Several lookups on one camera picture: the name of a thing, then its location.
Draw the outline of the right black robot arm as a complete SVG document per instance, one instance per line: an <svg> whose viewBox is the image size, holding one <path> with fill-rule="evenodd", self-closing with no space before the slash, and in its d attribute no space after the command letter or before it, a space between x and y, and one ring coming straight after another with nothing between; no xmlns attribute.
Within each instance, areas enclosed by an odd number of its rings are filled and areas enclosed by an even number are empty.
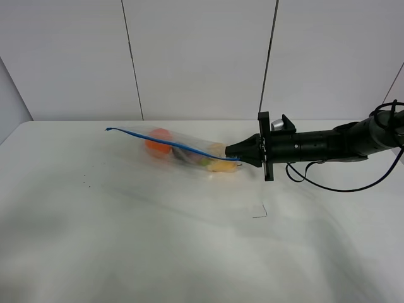
<svg viewBox="0 0 404 303"><path fill-rule="evenodd" d="M266 181L274 180L276 163L363 161L403 145L403 111L395 108L390 102L377 107L363 121L300 133L287 116L270 122L269 113L261 112L259 133L226 146L225 155L264 168Z"/></svg>

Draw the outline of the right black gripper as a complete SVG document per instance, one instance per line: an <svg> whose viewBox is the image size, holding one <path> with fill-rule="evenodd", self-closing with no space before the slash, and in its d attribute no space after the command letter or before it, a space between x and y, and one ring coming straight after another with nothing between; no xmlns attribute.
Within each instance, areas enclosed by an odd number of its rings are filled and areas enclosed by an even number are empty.
<svg viewBox="0 0 404 303"><path fill-rule="evenodd" d="M254 167L264 167L264 180L274 181L274 163L296 162L299 159L299 142L293 122L282 115L284 128L271 130L269 112L258 114L259 131L247 139L225 148L227 157L241 157L240 161Z"/></svg>

